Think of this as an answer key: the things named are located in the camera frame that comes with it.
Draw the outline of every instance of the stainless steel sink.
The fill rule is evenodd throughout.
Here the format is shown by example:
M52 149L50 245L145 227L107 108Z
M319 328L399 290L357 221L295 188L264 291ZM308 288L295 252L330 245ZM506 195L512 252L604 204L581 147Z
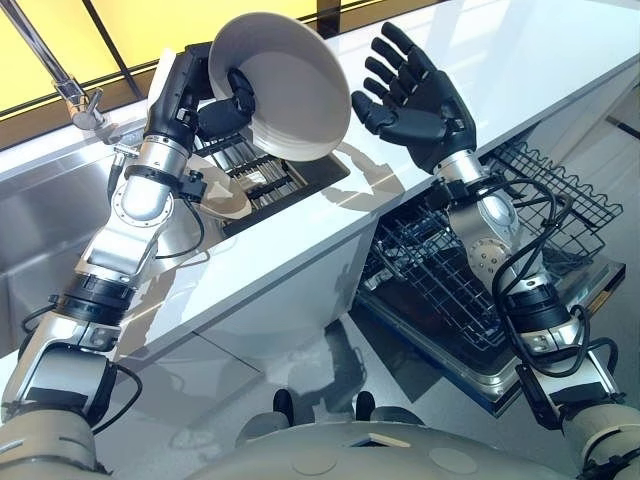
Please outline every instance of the stainless steel sink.
M126 138L127 143L135 145L140 141L141 129L132 130ZM246 165L282 162L256 152L251 146L248 151L251 155L244 163L238 159L242 149L237 145L228 153L218 149L210 158L215 158L219 164L227 160L226 165L220 166L234 175L242 175ZM62 291L88 241L106 222L109 215L106 183L112 159L112 147L94 143L58 155L50 154L18 172L0 175L0 355L19 346L24 337L21 320L44 306L50 294ZM278 193L277 199L274 194L268 204L260 199L260 189L257 193L256 190L249 191L254 211L234 222L222 222L201 209L206 236L199 251L349 173L332 155L311 163L282 162L280 165L297 188ZM184 250L197 239L197 224L182 202L176 202L175 213L159 240L158 253ZM151 274L160 274L188 258L190 256L185 255L156 261ZM152 305L148 307L150 312L155 310Z

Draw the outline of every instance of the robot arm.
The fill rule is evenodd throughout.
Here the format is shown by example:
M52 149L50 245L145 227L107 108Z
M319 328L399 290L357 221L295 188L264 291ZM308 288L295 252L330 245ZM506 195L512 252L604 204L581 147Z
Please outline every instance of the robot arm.
M640 412L619 404L610 372L590 351L586 310L567 310L541 261L542 245L571 199L523 180L549 202L549 218L538 238L520 228L508 182L490 175L476 157L475 124L447 75L391 23L382 34L397 50L381 38L372 49L395 71L367 58L366 68L386 85L367 78L364 87L382 105L354 92L356 115L381 139L406 146L416 165L434 175L428 206L447 210L473 273L492 293L522 360L517 372L538 423L562 428L582 478L637 478Z
M174 197L192 195L193 185L187 194L185 184L193 179L183 171L194 137L235 133L255 110L251 86L232 69L234 96L198 111L201 100L213 97L209 48L193 45L173 60L150 106L139 156L125 170L127 181L112 192L109 220L91 240L55 308L20 349L2 398L3 478L25 478L25 465L38 461L48 472L60 471L60 477L49 478L71 478L69 472L78 475L78 468L90 472L86 478L104 473L95 459L91 427L107 411L117 370L127 372L104 354L115 347L120 322L156 256ZM206 185L200 187L203 192ZM34 478L33 470L28 476Z

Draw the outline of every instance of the chrome faucet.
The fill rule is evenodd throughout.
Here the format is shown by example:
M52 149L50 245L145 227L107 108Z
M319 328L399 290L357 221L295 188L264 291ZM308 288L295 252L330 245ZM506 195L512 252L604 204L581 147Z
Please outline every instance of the chrome faucet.
M53 86L67 104L73 124L82 130L102 127L105 117L97 108L102 89L97 88L89 98L77 80L62 68L15 0L0 0L0 8L51 75Z

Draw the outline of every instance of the kitchen counter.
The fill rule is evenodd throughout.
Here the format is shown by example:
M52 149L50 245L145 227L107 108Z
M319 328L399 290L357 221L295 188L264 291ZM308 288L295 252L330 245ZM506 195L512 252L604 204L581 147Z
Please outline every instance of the kitchen counter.
M476 121L480 154L618 73L637 68L640 51L640 4L624 0L453 0L393 22L451 77ZM364 61L380 25L327 41L351 90L367 76ZM113 116L142 115L143 105ZM28 168L29 159L52 145L62 148L81 140L91 142L67 128L2 152L0 174ZM348 177L177 268L146 335L136 345L128 342L127 351L146 345L149 352L158 352L226 316L429 182L404 148L373 137L355 115L335 154L350 170ZM132 307L140 301L137 297ZM15 361L15 352L0 360L0 385Z

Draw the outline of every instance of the dish rack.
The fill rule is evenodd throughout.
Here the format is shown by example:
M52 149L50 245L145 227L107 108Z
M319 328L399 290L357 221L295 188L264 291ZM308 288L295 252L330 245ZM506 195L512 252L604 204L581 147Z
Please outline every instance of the dish rack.
M547 241L542 256L547 270L560 278L573 270L590 264L591 259L605 246L598 232L623 211L622 205L609 203L607 195L595 193L593 185L582 184L576 175L563 166L553 166L548 157L530 149L525 142L505 143L483 157L483 163L507 180L531 178L553 193L573 198L571 213ZM513 196L521 201L531 200L536 191L531 185L515 186ZM521 224L534 235L548 213L546 202L518 210Z
M553 167L526 143L506 143L482 158L492 171L507 180L532 178L555 194L574 198L571 213L548 240L543 261L556 279L591 262L605 242L597 234L622 213L593 186L580 184L563 167ZM536 196L531 185L508 191L518 201ZM546 209L543 203L518 209L520 222L532 234L541 233ZM445 213L430 211L418 196L384 215L374 235L362 276L362 287L375 290L394 279L409 283L446 324L475 349L484 351L501 345L504 331L493 300L473 275L464 247L449 226Z
M210 157L230 177L238 181L254 210L259 210L305 186L302 178L281 159L263 152L240 134L203 142L194 152Z

